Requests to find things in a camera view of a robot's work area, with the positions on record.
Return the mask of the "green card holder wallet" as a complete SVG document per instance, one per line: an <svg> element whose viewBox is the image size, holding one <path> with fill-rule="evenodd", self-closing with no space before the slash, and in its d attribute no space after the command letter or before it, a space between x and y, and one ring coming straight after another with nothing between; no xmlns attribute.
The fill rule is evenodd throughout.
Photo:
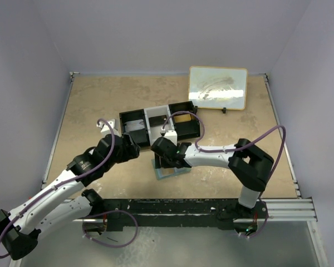
<svg viewBox="0 0 334 267"><path fill-rule="evenodd" d="M163 179L167 179L170 177L174 177L174 176L178 176L178 175L182 175L182 174L187 174L189 172L191 172L190 168L157 168L156 164L155 164L155 160L152 159L151 161L154 172L155 172L155 177L157 180L163 180Z"/></svg>

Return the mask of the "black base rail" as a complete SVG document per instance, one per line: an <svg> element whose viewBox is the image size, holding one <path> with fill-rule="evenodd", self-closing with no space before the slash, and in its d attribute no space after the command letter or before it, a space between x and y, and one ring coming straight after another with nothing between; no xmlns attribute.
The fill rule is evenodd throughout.
<svg viewBox="0 0 334 267"><path fill-rule="evenodd" d="M84 219L107 216L107 231L126 226L167 228L247 228L268 217L264 202L249 209L237 199L104 199Z"/></svg>

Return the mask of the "white board wooden frame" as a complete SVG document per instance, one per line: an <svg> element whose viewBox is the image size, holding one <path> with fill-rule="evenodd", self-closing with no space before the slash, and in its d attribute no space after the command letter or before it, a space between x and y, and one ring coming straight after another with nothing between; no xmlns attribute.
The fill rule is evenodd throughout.
<svg viewBox="0 0 334 267"><path fill-rule="evenodd" d="M199 108L243 110L248 70L245 68L191 66L188 99Z"/></svg>

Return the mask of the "black white sorting tray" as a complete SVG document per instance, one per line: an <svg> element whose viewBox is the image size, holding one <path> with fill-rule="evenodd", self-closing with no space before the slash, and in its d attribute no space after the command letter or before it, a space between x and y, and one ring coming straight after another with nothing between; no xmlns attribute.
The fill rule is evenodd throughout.
<svg viewBox="0 0 334 267"><path fill-rule="evenodd" d="M196 114L197 110L191 101L187 101L121 112L121 132L129 133L141 148L152 145L160 137L162 127L176 131L179 141L197 138L200 137L200 123L194 116L179 114L168 119L175 112L188 111Z"/></svg>

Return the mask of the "gold card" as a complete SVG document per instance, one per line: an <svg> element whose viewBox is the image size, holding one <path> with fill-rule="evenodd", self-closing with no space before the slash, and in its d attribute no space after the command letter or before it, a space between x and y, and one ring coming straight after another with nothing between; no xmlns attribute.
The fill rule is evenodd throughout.
<svg viewBox="0 0 334 267"><path fill-rule="evenodd" d="M188 122L191 120L190 114L178 114L174 116L174 121L176 123Z"/></svg>

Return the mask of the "silver VIP card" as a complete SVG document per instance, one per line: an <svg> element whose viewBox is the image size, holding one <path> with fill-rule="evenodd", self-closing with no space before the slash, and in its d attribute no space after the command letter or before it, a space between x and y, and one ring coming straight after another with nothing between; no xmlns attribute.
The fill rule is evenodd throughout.
<svg viewBox="0 0 334 267"><path fill-rule="evenodd" d="M139 131L143 130L144 128L145 128L145 123L143 119L128 121L125 124L126 132Z"/></svg>

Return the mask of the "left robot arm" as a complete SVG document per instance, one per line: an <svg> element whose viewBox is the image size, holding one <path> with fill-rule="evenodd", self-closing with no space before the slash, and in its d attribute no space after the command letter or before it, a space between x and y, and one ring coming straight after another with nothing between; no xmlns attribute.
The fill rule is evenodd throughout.
<svg viewBox="0 0 334 267"><path fill-rule="evenodd" d="M87 186L114 165L139 157L140 147L128 133L108 133L95 147L76 156L59 176L22 205L0 209L0 259L24 258L39 239L55 228L105 212L103 198Z"/></svg>

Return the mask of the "aluminium frame rail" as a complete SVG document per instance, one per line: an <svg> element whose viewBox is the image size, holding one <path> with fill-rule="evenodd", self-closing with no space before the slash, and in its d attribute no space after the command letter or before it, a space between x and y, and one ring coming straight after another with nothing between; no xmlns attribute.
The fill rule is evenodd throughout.
<svg viewBox="0 0 334 267"><path fill-rule="evenodd" d="M266 199L270 221L317 221L315 206L308 199Z"/></svg>

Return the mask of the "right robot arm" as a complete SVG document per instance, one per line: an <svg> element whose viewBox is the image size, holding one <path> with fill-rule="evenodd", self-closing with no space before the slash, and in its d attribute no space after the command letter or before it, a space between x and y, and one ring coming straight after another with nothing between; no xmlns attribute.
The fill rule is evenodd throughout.
<svg viewBox="0 0 334 267"><path fill-rule="evenodd" d="M174 144L165 137L158 138L151 146L166 167L192 168L198 166L229 169L243 187L236 205L241 217L250 217L256 211L256 202L266 189L274 159L247 139L239 139L235 145L212 147L190 142Z"/></svg>

